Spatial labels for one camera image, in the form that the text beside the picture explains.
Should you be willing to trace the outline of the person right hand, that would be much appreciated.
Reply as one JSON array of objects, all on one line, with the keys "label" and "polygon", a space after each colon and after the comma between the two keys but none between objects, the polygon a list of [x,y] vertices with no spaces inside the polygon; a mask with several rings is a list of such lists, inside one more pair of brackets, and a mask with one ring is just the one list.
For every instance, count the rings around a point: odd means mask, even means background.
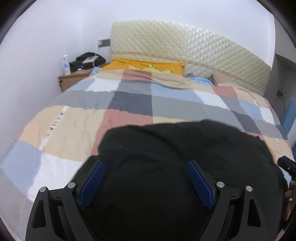
[{"label": "person right hand", "polygon": [[289,184],[289,190],[285,192],[285,198],[287,199],[287,208],[285,210],[285,220],[288,220],[291,212],[292,212],[292,199],[294,193],[295,182],[291,181]]}]

